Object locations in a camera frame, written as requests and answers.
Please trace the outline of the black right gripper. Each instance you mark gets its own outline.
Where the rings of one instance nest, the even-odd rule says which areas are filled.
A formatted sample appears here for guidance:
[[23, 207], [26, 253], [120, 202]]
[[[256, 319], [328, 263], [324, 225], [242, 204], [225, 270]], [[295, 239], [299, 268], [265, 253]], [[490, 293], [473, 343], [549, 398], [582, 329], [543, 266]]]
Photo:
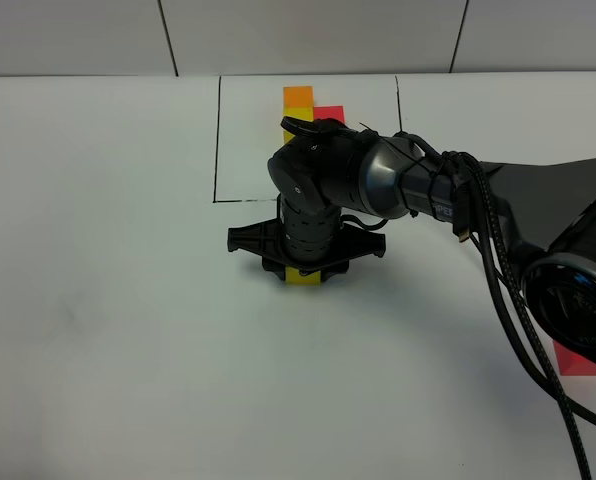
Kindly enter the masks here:
[[353, 260], [383, 257], [386, 237], [379, 230], [386, 225], [385, 219], [367, 224], [336, 206], [311, 215], [278, 199], [274, 218], [229, 228], [227, 249], [258, 256], [263, 270], [284, 283], [287, 266], [305, 272], [320, 271], [324, 283], [345, 274]]

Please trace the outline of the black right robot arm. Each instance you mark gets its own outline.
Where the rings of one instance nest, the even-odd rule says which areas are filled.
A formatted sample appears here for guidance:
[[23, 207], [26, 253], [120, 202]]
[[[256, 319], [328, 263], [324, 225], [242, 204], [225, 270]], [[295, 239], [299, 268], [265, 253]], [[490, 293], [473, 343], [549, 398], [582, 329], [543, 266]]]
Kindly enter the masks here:
[[420, 137], [355, 131], [334, 119], [285, 117], [291, 136], [268, 161], [278, 190], [273, 219], [232, 228], [230, 251], [329, 277], [351, 260], [382, 256], [380, 220], [424, 214], [466, 240], [479, 229], [502, 255], [504, 282], [517, 288], [540, 327], [596, 364], [596, 158], [554, 165], [490, 163], [440, 153]]

